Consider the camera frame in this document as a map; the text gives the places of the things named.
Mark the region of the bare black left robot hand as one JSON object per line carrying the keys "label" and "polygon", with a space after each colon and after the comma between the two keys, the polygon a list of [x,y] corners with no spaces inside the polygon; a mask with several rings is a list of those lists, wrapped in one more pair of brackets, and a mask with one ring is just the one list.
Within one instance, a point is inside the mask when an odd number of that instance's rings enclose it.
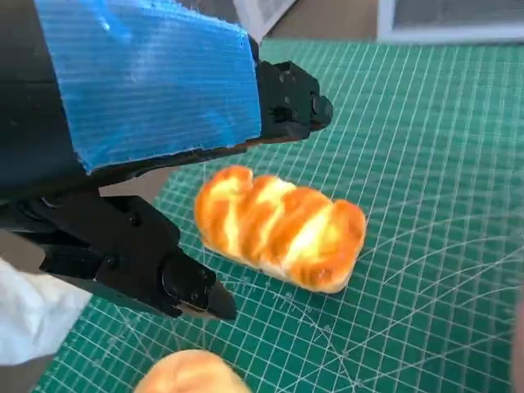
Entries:
{"label": "bare black left robot hand", "polygon": [[118,305],[233,320],[232,294],[139,196],[101,187],[306,139],[318,80],[241,27],[174,1],[1,4],[1,226],[42,272]]}

